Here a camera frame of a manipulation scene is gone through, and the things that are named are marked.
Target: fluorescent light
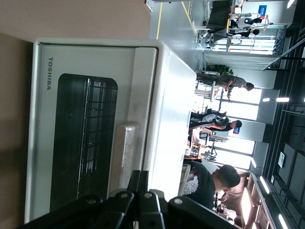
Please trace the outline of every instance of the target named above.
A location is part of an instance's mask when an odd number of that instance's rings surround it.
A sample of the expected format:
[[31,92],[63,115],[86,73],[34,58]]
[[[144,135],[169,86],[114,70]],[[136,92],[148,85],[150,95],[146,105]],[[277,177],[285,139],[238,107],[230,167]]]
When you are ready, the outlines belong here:
[[253,167],[256,168],[256,163],[255,163],[253,157],[251,158],[251,162],[252,162]]
[[294,2],[295,0],[290,0],[289,2],[288,2],[288,4],[287,4],[287,9],[289,8],[289,7],[291,7],[291,5],[292,5],[292,3]]
[[247,225],[248,219],[250,216],[250,210],[251,210],[251,201],[249,197],[249,193],[247,191],[247,188],[244,188],[244,193],[242,197],[242,209],[243,209],[243,218],[244,218],[244,223]]
[[262,184],[263,184],[263,186],[264,186],[264,188],[265,188],[267,194],[269,194],[269,193],[270,193],[270,190],[269,190],[269,188],[268,188],[268,186],[267,186],[267,184],[266,184],[264,178],[261,176],[259,179],[261,180],[261,182],[262,182]]
[[277,102],[289,102],[289,98],[276,98]]
[[283,216],[281,214],[278,215],[278,219],[280,220],[283,229],[288,229],[288,227],[283,219]]

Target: person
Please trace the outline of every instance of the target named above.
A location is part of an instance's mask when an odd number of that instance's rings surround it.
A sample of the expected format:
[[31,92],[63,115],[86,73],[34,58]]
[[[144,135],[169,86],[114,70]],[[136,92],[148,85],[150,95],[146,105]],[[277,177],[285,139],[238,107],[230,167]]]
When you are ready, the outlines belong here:
[[[223,121],[223,117],[225,116],[225,114],[216,112],[216,113],[212,113],[212,114],[196,114],[194,112],[191,113],[191,119],[190,119],[190,124],[189,124],[189,128],[193,129],[194,127],[202,127],[202,125],[204,123],[210,123],[213,120],[219,120],[219,121]],[[213,127],[215,129],[222,129],[224,128],[227,123],[229,122],[229,120],[226,118],[226,123],[223,126],[218,126],[216,124],[210,124],[210,125],[205,125],[204,127]]]
[[241,35],[242,37],[249,37],[251,33],[254,35],[258,35],[259,29],[247,29],[246,31],[237,31],[237,32],[230,31],[229,34],[227,34],[227,35],[232,35],[232,36]]
[[203,74],[197,73],[197,80],[207,85],[213,85],[213,82],[216,82],[217,86],[223,87],[224,90],[227,92],[229,88],[238,87],[238,88],[245,88],[247,91],[250,91],[254,88],[252,83],[246,82],[243,78],[233,76],[233,75],[210,75],[210,74]]
[[233,121],[233,122],[229,123],[223,129],[213,128],[213,127],[210,127],[209,129],[212,130],[212,131],[229,131],[229,130],[234,129],[235,127],[242,127],[242,125],[243,125],[243,123],[240,120],[236,120],[236,121]]
[[200,162],[188,161],[185,164],[191,165],[191,172],[186,181],[183,195],[208,209],[212,209],[214,206],[216,191],[223,190],[226,192],[240,182],[239,174],[231,165],[224,165],[210,174],[208,169]]

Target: window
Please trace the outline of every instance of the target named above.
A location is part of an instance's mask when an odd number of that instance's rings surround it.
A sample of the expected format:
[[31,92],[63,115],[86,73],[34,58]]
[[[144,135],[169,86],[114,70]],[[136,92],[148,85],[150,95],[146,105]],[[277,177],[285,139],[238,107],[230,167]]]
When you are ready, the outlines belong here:
[[255,121],[261,94],[262,90],[257,88],[254,88],[249,92],[245,89],[236,88],[231,94],[232,103],[229,103],[226,100],[226,93],[224,93],[221,103],[220,97],[218,97],[216,101],[212,103],[212,108],[218,111],[219,107],[221,107],[220,111],[226,111],[228,117]]
[[225,143],[214,142],[214,147],[217,153],[215,161],[221,164],[249,169],[255,141],[230,136],[228,139],[229,140]]
[[250,155],[253,153],[255,141],[230,136],[228,139],[229,140],[226,141],[225,144],[222,142],[215,142],[214,146]]

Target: man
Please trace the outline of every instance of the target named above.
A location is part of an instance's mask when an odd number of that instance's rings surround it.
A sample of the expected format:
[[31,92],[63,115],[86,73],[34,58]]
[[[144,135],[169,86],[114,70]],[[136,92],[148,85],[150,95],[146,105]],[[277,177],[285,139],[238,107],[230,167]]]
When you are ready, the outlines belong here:
[[233,87],[245,88],[247,91],[250,91],[254,88],[252,83],[247,83],[243,78],[233,76],[233,75],[210,75],[197,73],[197,80],[207,85],[213,85],[213,82],[216,82],[216,85],[219,87],[223,87],[227,92],[229,89]]
[[236,169],[230,165],[224,165],[216,169],[212,174],[207,168],[196,161],[188,161],[191,172],[186,182],[183,195],[191,198],[199,204],[212,209],[214,206],[214,194],[217,191],[227,191],[240,182],[240,176]]
[[213,128],[209,127],[210,130],[212,131],[229,131],[234,129],[235,127],[242,127],[243,123],[240,120],[233,121],[229,123],[225,128],[219,129],[219,128]]

